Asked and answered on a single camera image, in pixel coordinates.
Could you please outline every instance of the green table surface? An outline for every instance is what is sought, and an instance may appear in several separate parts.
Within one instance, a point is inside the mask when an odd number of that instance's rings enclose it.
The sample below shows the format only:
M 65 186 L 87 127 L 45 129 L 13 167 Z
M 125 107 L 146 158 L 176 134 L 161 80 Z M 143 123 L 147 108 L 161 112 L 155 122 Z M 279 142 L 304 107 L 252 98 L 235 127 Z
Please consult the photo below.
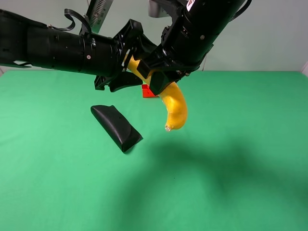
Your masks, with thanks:
M 95 77 L 0 77 L 0 231 L 307 231 L 308 79 L 196 72 L 189 119 L 140 87 Z M 114 105 L 143 140 L 123 154 L 90 112 Z

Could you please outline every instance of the plastic banana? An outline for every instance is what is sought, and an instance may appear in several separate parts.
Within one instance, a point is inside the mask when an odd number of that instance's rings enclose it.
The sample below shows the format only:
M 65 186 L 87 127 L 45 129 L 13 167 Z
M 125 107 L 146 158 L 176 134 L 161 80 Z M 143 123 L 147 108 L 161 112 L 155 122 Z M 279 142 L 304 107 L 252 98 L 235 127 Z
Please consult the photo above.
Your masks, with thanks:
M 139 60 L 136 61 L 134 58 L 131 58 L 128 64 L 128 69 L 140 79 L 142 79 L 147 85 L 150 85 L 151 75 L 145 79 L 137 71 L 139 62 Z M 167 122 L 165 125 L 166 131 L 180 129 L 183 127 L 187 120 L 188 112 L 186 101 L 178 85 L 175 82 L 171 83 L 159 94 L 159 97 L 166 105 L 168 112 Z

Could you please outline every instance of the robotic arm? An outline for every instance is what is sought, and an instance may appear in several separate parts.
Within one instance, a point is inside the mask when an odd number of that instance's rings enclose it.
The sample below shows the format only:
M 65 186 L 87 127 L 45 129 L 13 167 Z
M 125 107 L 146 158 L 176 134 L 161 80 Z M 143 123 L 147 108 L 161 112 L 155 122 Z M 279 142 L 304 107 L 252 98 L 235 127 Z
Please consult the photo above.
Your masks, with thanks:
M 172 18 L 158 46 L 132 19 L 113 38 L 98 35 L 112 1 L 92 0 L 84 16 L 65 9 L 65 17 L 72 22 L 67 28 L 0 10 L 0 65 L 96 75 L 95 88 L 109 86 L 111 92 L 146 82 L 167 106 L 166 129 L 181 128 L 187 107 L 176 82 L 200 67 L 215 39 L 251 0 L 242 8 L 245 0 L 149 0 L 151 17 Z M 75 27 L 73 17 L 82 23 L 79 35 L 68 33 Z

